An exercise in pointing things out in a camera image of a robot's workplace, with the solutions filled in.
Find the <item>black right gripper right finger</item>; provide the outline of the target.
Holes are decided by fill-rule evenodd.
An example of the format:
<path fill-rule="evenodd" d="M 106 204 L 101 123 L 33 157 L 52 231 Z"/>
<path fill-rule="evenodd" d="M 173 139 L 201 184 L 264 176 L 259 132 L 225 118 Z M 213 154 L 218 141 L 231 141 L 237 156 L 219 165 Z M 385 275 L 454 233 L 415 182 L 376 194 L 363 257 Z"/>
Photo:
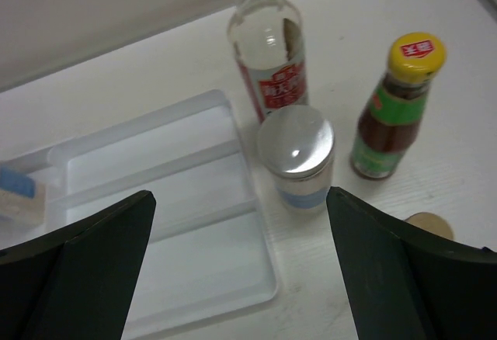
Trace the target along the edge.
<path fill-rule="evenodd" d="M 392 217 L 339 187 L 328 216 L 360 339 L 494 339 L 496 253 Z"/>

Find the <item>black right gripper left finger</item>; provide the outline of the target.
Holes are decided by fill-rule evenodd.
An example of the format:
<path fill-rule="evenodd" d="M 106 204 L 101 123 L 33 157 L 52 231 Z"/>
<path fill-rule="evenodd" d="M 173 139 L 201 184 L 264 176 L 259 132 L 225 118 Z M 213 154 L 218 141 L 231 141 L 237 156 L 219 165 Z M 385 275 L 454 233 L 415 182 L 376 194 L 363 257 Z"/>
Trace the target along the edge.
<path fill-rule="evenodd" d="M 119 339 L 156 200 L 141 190 L 1 251 L 3 339 Z"/>

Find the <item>small gold-cap bottle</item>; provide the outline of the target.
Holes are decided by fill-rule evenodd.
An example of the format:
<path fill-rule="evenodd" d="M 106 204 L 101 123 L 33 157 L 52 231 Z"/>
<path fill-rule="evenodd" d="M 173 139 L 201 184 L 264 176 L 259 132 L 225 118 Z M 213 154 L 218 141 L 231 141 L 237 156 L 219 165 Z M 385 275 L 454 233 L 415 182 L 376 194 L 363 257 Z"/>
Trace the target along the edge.
<path fill-rule="evenodd" d="M 447 240 L 454 240 L 454 231 L 452 227 L 446 220 L 437 214 L 419 212 L 406 218 L 405 222 Z"/>

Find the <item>silver-lid jar blue label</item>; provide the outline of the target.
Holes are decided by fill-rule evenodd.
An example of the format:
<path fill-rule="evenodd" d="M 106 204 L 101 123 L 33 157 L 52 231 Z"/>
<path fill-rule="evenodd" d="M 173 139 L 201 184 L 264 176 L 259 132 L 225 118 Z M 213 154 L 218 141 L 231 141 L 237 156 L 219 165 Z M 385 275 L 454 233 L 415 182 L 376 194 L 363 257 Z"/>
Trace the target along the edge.
<path fill-rule="evenodd" d="M 26 225 L 45 221 L 46 187 L 28 175 L 1 167 L 1 217 Z"/>

